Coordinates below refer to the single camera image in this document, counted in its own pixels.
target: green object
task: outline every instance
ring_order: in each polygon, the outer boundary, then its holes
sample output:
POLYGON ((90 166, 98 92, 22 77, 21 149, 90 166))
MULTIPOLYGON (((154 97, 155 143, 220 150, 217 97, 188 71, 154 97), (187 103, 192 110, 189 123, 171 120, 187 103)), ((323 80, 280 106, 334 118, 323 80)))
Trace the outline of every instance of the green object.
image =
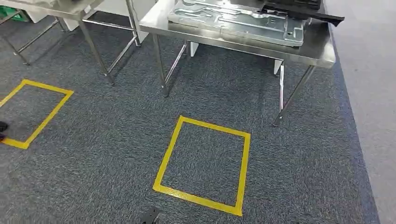
MULTIPOLYGON (((16 12, 16 9, 14 9, 14 8, 10 8, 10 7, 7 7, 7 6, 0 6, 0 17, 1 18, 4 18, 7 15, 10 15, 10 14, 15 13, 15 12, 16 12)), ((12 20, 28 22, 29 18, 25 15, 24 12, 21 12, 18 15, 15 15, 12 18, 12 20)))

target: gray floor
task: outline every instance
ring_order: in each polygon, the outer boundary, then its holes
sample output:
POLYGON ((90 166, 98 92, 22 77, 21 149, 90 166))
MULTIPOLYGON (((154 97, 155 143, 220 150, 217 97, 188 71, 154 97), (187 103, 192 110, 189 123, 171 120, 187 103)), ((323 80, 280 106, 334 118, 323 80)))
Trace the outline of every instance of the gray floor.
POLYGON ((396 224, 396 2, 327 0, 361 148, 382 224, 396 224))
MULTIPOLYGON (((109 63, 128 32, 90 27, 109 63)), ((12 30, 8 35, 17 44, 25 39, 12 30)), ((1 222, 134 222, 154 205, 163 210, 163 223, 378 223, 339 64, 318 69, 281 127, 273 128, 278 80, 270 59, 203 45, 181 63, 163 98, 150 37, 132 50, 114 87, 98 73, 81 31, 50 47, 59 38, 53 30, 29 49, 30 67, 0 45, 1 97, 23 78, 75 91, 28 150, 0 145, 1 222), (152 190, 179 115, 252 134, 243 217, 152 190)), ((162 39, 166 64, 181 44, 162 39)), ((287 95, 304 69, 287 62, 287 95)), ((0 108, 0 119, 12 123, 33 114, 29 126, 48 114, 23 93, 0 108)), ((38 94, 48 104, 58 97, 38 94)), ((8 133, 22 139, 28 132, 12 126, 8 133)), ((238 137, 184 125, 163 185, 233 205, 240 158, 238 137)))

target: yellow tape square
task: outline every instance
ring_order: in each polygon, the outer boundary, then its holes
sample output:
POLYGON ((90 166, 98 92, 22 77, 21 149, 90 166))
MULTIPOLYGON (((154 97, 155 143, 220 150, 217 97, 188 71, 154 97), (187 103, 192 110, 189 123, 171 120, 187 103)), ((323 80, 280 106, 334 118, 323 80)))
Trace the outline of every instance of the yellow tape square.
POLYGON ((43 88, 46 90, 60 92, 60 93, 65 94, 65 97, 58 103, 58 105, 51 111, 51 113, 44 119, 44 121, 39 125, 38 128, 36 128, 36 130, 28 137, 28 139, 26 141, 22 142, 22 141, 17 141, 17 140, 10 139, 10 138, 5 138, 1 142, 6 145, 18 147, 21 149, 27 149, 29 147, 30 143, 37 137, 37 135, 41 132, 41 130, 48 124, 48 122, 55 116, 55 114, 58 113, 59 109, 63 106, 63 104, 65 104, 65 102, 74 93, 74 91, 71 91, 71 90, 65 90, 65 89, 61 89, 61 88, 58 88, 58 87, 55 87, 52 85, 47 85, 47 84, 23 79, 22 82, 14 90, 12 90, 8 96, 6 96, 0 102, 0 107, 2 107, 12 96, 14 96, 25 85, 31 85, 31 86, 43 88))
POLYGON ((250 134, 246 132, 241 132, 237 130, 233 130, 230 128, 209 124, 203 121, 194 120, 191 118, 186 118, 183 116, 179 117, 179 120, 176 124, 175 130, 173 131, 172 138, 170 139, 170 144, 168 149, 165 152, 163 157, 162 163, 157 173, 156 180, 154 181, 153 190, 171 195, 177 198, 184 199, 189 202, 197 203, 212 209, 217 209, 220 211, 228 212, 237 216, 242 216, 242 204, 243 204, 243 195, 245 193, 245 182, 246 182, 246 171, 248 169, 248 157, 249 157, 249 146, 250 146, 250 134), (197 126, 202 126, 210 129, 214 129, 221 132, 226 132, 230 134, 235 134, 238 136, 242 136, 245 138, 244 146, 243 146, 243 153, 242 153, 242 164, 240 169, 240 176, 239 176, 239 184, 238 184, 238 193, 236 198, 235 206, 230 206, 226 204, 222 204, 219 202, 215 202, 203 197, 198 197, 192 194, 188 194, 179 190, 175 190, 169 187, 165 187, 161 185, 163 175, 165 173, 166 166, 168 165, 170 156, 172 154, 173 148, 176 144, 177 137, 179 135, 180 129, 182 128, 183 122, 194 124, 197 126))

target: black shoe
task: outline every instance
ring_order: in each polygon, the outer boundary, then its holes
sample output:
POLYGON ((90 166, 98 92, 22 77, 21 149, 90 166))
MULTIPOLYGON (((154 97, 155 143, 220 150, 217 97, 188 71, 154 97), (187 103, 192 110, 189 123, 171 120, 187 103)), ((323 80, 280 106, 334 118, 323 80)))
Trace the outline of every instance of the black shoe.
POLYGON ((2 142, 5 138, 6 136, 0 133, 0 142, 2 142))
POLYGON ((5 131, 8 128, 8 124, 5 122, 0 121, 0 132, 5 131))

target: stainless steel table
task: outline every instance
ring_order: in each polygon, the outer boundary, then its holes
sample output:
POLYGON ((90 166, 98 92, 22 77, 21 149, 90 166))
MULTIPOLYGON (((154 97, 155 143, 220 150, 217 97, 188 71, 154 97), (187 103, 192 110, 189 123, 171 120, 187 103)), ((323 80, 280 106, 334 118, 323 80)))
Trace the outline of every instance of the stainless steel table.
MULTIPOLYGON (((129 12, 129 21, 130 21, 131 27, 125 27, 125 26, 120 26, 120 25, 106 23, 106 22, 100 22, 100 21, 92 21, 92 20, 89 20, 86 18, 87 16, 91 15, 92 11, 98 5, 100 5, 103 1, 104 0, 77 0, 77 1, 55 0, 52 4, 48 4, 45 2, 28 3, 28 2, 24 2, 24 1, 20 1, 20 0, 0 0, 0 5, 18 9, 18 11, 15 12, 15 14, 10 15, 10 16, 4 18, 3 20, 1 20, 0 24, 11 19, 13 16, 19 14, 21 12, 21 10, 39 12, 39 13, 43 13, 43 14, 47 14, 47 15, 52 15, 56 18, 55 21, 50 26, 48 26, 38 36, 33 38, 31 41, 29 41, 27 44, 25 44, 19 50, 15 49, 15 47, 4 36, 0 35, 0 38, 2 38, 3 41, 5 41, 5 43, 14 51, 15 55, 18 55, 24 61, 25 64, 28 64, 28 61, 21 55, 21 52, 23 50, 25 50, 30 44, 32 44, 35 40, 37 40, 45 32, 47 32, 49 29, 51 29, 54 25, 59 23, 61 21, 59 19, 59 17, 64 18, 64 19, 75 20, 78 22, 81 30, 83 31, 85 39, 88 42, 88 44, 91 48, 91 51, 93 52, 93 55, 95 56, 95 59, 97 60, 98 64, 100 65, 101 72, 109 79, 110 84, 114 84, 114 80, 113 80, 112 76, 110 75, 110 72, 113 70, 113 68, 116 66, 116 64, 120 61, 120 59, 124 56, 126 51, 130 48, 130 46, 133 43, 135 43, 135 45, 137 47, 139 47, 141 45, 141 43, 139 41, 139 37, 136 32, 137 29, 136 29, 136 24, 135 24, 134 17, 133 17, 134 11, 133 11, 133 6, 132 6, 131 0, 125 0, 126 7, 128 8, 128 12, 129 12), (112 65, 109 68, 107 68, 105 66, 105 64, 102 60, 102 57, 100 56, 84 22, 90 22, 90 23, 95 23, 98 25, 130 30, 132 32, 131 41, 120 52, 120 54, 113 61, 112 65)), ((61 24, 62 30, 65 31, 66 30, 65 26, 62 25, 62 23, 60 23, 60 24, 61 24)))
MULTIPOLYGON (((260 2, 256 0, 226 0, 231 4, 249 4, 249 6, 259 8, 260 2)), ((208 44, 216 47, 232 49, 246 52, 254 55, 264 56, 275 59, 274 74, 280 70, 280 97, 279 97, 279 114, 273 125, 278 126, 282 117, 286 114, 297 94, 303 89, 316 67, 331 68, 335 63, 334 46, 332 35, 327 23, 312 20, 311 24, 305 29, 304 44, 299 48, 286 47, 267 42, 256 41, 247 38, 241 38, 234 35, 227 35, 207 29, 169 23, 167 16, 173 9, 175 0, 159 0, 146 16, 140 21, 139 25, 142 31, 149 32, 153 35, 156 59, 160 67, 160 81, 164 96, 168 96, 169 89, 167 82, 173 73, 178 61, 185 51, 190 49, 190 42, 208 44), (159 45, 159 35, 174 36, 185 40, 185 43, 172 65, 169 73, 165 76, 163 63, 161 60, 161 48, 159 45), (284 61, 291 60, 309 65, 307 71, 301 78, 301 81, 295 87, 289 100, 283 103, 283 78, 284 78, 284 61)))

